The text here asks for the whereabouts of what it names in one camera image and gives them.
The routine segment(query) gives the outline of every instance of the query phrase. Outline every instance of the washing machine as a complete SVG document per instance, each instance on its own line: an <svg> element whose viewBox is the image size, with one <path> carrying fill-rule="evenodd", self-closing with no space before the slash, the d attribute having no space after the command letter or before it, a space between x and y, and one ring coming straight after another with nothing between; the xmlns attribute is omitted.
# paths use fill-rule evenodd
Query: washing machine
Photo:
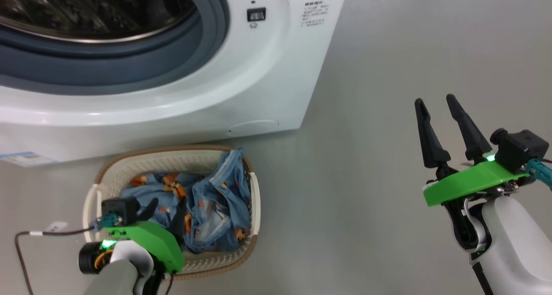
<svg viewBox="0 0 552 295"><path fill-rule="evenodd" d="M0 0L0 159L297 129L343 1Z"/></svg>

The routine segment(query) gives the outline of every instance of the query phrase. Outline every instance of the green led light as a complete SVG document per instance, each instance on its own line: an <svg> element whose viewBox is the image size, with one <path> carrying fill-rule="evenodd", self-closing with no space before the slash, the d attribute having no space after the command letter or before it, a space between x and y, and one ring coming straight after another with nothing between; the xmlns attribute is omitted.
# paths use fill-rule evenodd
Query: green led light
<svg viewBox="0 0 552 295"><path fill-rule="evenodd" d="M116 244L117 241L116 240L103 240L102 242L102 248L104 250L108 250L110 247L113 246L113 244Z"/></svg>

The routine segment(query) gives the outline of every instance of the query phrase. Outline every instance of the laundry basket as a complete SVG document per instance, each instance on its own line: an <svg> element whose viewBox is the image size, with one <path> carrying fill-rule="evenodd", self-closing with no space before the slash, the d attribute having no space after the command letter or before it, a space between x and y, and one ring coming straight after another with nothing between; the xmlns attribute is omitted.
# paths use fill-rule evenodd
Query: laundry basket
<svg viewBox="0 0 552 295"><path fill-rule="evenodd" d="M116 157L98 173L94 185L88 191L83 209L82 224L88 228L90 222L102 216L101 203L105 199L118 197L130 180L143 173L178 171L202 175L215 171L225 146L189 145L130 152ZM257 242L260 227L260 194L253 167L244 157L243 165L251 189L251 234L235 252L204 252L192 254L183 252L185 267L174 279L193 279L217 275L233 270L249 258ZM86 242L109 239L105 230L95 234L85 232Z"/></svg>

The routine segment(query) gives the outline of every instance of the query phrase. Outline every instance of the blue fabric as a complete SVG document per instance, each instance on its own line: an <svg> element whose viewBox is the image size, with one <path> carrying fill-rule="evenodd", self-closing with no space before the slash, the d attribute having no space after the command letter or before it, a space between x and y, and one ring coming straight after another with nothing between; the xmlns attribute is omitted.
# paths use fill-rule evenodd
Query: blue fabric
<svg viewBox="0 0 552 295"><path fill-rule="evenodd" d="M239 248L236 229L248 230L251 216L248 205L250 190L243 172L243 149L221 156L214 173L199 175L178 173L174 182L186 190L186 207L191 215L191 232L184 229L187 249L202 251L233 251ZM143 185L127 187L122 197L136 197L140 214L157 198L159 204L150 221L167 229L177 211L179 199L163 180L170 173L150 173L139 177Z"/></svg>
<svg viewBox="0 0 552 295"><path fill-rule="evenodd" d="M191 252L236 250L239 243L235 229L250 227L250 191L242 156L243 149L223 154L216 171L191 188L187 197L191 233L185 235Z"/></svg>

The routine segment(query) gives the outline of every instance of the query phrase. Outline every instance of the basket rim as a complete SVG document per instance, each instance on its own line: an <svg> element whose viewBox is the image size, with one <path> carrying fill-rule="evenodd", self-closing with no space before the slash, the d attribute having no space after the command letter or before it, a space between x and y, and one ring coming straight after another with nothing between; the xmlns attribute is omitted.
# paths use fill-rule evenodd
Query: basket rim
<svg viewBox="0 0 552 295"><path fill-rule="evenodd" d="M127 152L121 155L116 156L114 159L110 160L108 163L106 163L98 172L98 175L96 175L96 179L94 181L95 184L99 185L102 184L103 177L105 173L118 163L119 161L140 156L140 155L148 155L148 154L155 154L158 152L168 152L168 151L199 151L199 150L209 150L209 151L231 151L232 148L229 146L224 145L210 145L210 144L196 144L196 145L181 145L181 146L168 146L168 147L159 147L156 149L145 149L145 150L137 150L137 151L131 151ZM251 165L249 159L247 159L246 156L243 156L242 158L243 165L245 165L246 170L248 173L254 173L253 166ZM258 235L252 235L251 236L251 243L249 247L247 248L247 251L238 259L236 262L226 265L217 269L211 269L211 270L205 270L200 272L193 272L193 273L177 273L174 275L175 280L185 280L185 279L195 279L195 278L201 278L201 277L209 277L218 275L220 273L229 272L231 270L236 269L240 265L242 265L253 253L255 249L255 245L257 243Z"/></svg>
<svg viewBox="0 0 552 295"><path fill-rule="evenodd" d="M181 145L181 146L168 146L168 147L160 147L156 149L146 149L146 150L137 150L132 152L127 152L122 155L116 156L114 159L106 163L98 172L98 175L96 175L96 179L94 181L94 184L101 184L103 177L105 173L109 170L112 165L115 165L119 161L140 156L140 155L148 155L148 154L155 154L158 152L168 152L168 151L198 151L198 150L208 150L208 151L231 151L232 148L224 145L209 145L209 144L197 144L197 145ZM253 166L251 165L249 159L247 159L246 156L243 156L243 163L246 166L246 170L249 173L254 172Z"/></svg>

